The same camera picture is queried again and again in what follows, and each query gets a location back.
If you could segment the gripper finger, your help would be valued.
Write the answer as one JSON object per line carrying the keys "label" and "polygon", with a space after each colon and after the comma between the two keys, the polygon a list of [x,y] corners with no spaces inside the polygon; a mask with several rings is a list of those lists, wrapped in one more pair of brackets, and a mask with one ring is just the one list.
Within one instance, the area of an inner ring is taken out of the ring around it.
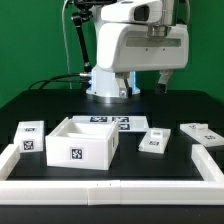
{"label": "gripper finger", "polygon": [[115,79],[118,84],[119,88],[119,96],[121,98],[128,98],[129,97],[129,90],[130,86],[128,83],[128,79],[130,77],[130,74],[128,72],[121,72],[115,74]]}
{"label": "gripper finger", "polygon": [[165,94],[167,92],[167,86],[169,79],[173,74],[172,70],[161,70],[158,83],[156,84],[155,93],[156,94]]}

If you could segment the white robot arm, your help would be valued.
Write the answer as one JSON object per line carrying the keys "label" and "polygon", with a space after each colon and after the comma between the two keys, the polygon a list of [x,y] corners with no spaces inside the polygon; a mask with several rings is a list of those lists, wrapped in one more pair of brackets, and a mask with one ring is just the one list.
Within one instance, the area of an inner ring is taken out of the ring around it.
{"label": "white robot arm", "polygon": [[187,25],[177,21],[179,0],[117,0],[97,7],[96,65],[87,95],[103,103],[136,98],[136,73],[160,73],[156,92],[164,94],[173,71],[187,65]]}

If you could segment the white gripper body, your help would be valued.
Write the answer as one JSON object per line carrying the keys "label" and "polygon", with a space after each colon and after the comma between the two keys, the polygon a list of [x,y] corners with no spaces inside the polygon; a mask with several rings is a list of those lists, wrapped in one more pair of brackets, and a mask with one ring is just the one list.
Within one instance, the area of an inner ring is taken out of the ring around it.
{"label": "white gripper body", "polygon": [[150,36],[146,25],[107,23],[98,35],[97,64],[108,72],[181,69],[188,62],[188,47],[185,25],[159,37]]}

